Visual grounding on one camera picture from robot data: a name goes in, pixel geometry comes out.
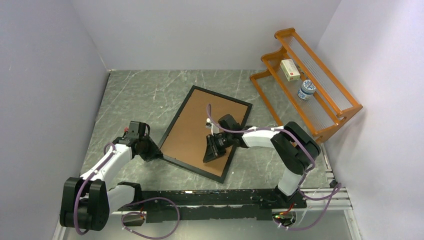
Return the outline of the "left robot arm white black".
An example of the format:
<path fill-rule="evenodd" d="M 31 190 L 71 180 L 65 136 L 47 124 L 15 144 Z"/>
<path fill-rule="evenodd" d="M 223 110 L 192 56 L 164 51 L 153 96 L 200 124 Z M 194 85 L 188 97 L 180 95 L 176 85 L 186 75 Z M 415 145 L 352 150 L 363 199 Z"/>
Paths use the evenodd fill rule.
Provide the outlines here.
<path fill-rule="evenodd" d="M 69 177 L 63 186 L 59 224 L 75 228 L 79 235 L 89 230 L 102 230 L 112 212 L 122 207 L 137 210 L 142 206 L 143 193 L 139 183 L 110 182 L 135 156 L 144 161 L 163 157 L 150 137 L 151 128 L 145 122 L 131 121 L 122 136 L 103 148 L 103 157 L 79 177 Z"/>

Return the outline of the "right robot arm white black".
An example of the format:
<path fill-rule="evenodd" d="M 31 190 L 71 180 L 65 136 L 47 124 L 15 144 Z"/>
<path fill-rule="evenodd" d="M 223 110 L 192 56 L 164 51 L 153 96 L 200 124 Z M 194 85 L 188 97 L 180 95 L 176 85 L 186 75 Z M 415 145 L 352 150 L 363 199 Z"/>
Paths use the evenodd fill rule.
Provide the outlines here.
<path fill-rule="evenodd" d="M 274 196 L 276 204 L 282 208 L 294 201 L 294 194 L 307 170 L 315 165 L 321 152 L 318 144 L 293 121 L 278 127 L 242 127 L 232 115 L 226 114 L 218 122 L 208 118 L 206 126 L 211 133 L 206 136 L 204 163 L 222 157 L 229 147 L 263 147 L 278 153 L 286 169 Z"/>

